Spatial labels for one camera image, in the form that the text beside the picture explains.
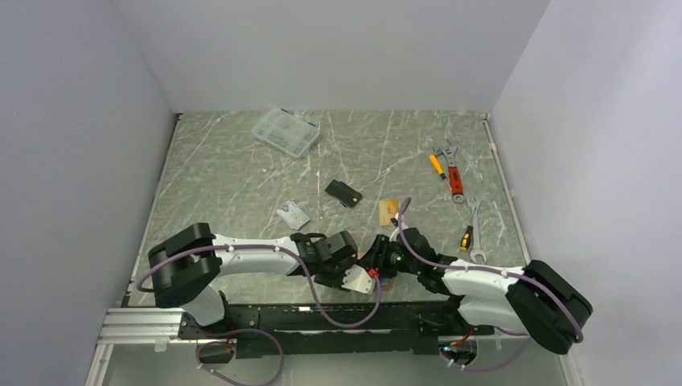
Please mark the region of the white silver card stack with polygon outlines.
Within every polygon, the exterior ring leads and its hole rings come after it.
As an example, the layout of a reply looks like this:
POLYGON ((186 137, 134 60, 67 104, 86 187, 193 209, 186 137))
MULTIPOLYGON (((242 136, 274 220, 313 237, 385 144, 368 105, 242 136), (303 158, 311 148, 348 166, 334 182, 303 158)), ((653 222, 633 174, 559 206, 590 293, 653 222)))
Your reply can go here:
POLYGON ((300 230, 310 222, 310 217, 291 200, 279 206, 276 214, 293 230, 300 230))

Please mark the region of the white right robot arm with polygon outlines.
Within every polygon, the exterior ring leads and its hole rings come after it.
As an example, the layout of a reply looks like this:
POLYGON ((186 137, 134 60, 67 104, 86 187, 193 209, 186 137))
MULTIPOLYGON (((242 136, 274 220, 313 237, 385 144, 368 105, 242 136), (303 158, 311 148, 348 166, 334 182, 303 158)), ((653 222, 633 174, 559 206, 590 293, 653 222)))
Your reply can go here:
POLYGON ((563 355, 581 342, 579 333, 594 312, 543 261, 508 268, 470 263, 436 252, 416 228, 399 231, 395 240, 378 235, 359 263, 386 278, 412 274, 429 292, 447 296, 443 322, 454 334, 471 326, 498 327, 563 355))

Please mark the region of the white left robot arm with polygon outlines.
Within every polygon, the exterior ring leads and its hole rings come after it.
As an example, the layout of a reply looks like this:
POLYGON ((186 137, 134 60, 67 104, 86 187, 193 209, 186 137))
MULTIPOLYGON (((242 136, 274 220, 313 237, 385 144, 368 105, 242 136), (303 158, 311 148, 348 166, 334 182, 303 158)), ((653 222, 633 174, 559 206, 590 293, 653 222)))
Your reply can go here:
POLYGON ((212 338, 229 331, 225 295, 212 288, 221 276, 271 273, 309 275, 314 283, 369 294, 375 281, 359 265, 358 247, 347 231, 331 236, 296 232, 272 240, 217 235, 209 224, 195 223, 154 246, 148 253, 151 291, 158 308, 182 308, 212 338))

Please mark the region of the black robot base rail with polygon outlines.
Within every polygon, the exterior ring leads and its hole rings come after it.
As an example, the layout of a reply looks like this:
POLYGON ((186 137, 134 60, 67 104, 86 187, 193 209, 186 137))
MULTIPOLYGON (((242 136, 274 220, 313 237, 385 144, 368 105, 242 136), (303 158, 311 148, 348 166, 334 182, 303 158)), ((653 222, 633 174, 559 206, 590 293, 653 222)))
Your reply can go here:
POLYGON ((230 305, 230 331, 236 357, 255 359, 278 353, 276 344, 256 334, 274 336, 287 355, 407 351, 436 355, 441 344, 465 338, 473 343, 492 336, 490 326, 470 328, 450 301, 386 302, 368 322, 343 329, 329 323, 314 304, 230 305))

